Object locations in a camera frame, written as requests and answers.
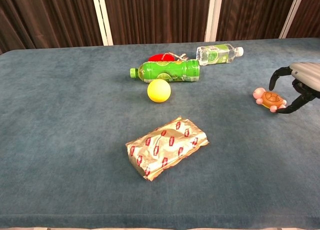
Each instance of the bottle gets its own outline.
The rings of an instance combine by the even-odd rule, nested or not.
[[[198,60],[187,61],[148,61],[138,69],[130,69],[131,78],[140,78],[146,83],[155,79],[174,81],[198,81],[200,67]]]
[[[196,50],[196,59],[201,66],[231,63],[235,57],[240,57],[244,54],[242,47],[234,48],[230,44],[222,44],[215,46],[201,46]]]

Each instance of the crumpled wrapper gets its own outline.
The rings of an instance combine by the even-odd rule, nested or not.
[[[153,181],[164,170],[177,165],[208,143],[206,134],[193,122],[178,117],[128,142],[126,147],[132,165],[145,179]]]

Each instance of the yellow ball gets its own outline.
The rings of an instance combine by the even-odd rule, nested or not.
[[[171,87],[167,81],[156,79],[151,81],[151,83],[148,85],[147,93],[152,101],[161,103],[169,99]]]

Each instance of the turtle shell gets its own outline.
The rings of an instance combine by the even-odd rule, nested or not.
[[[264,92],[262,95],[263,105],[270,108],[276,106],[277,108],[283,104],[284,100],[275,92]]]

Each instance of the clear plastic bottle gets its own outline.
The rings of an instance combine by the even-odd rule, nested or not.
[[[244,54],[242,47],[233,47],[230,44],[200,46],[196,50],[196,59],[201,66],[231,63],[235,57],[240,57]]]

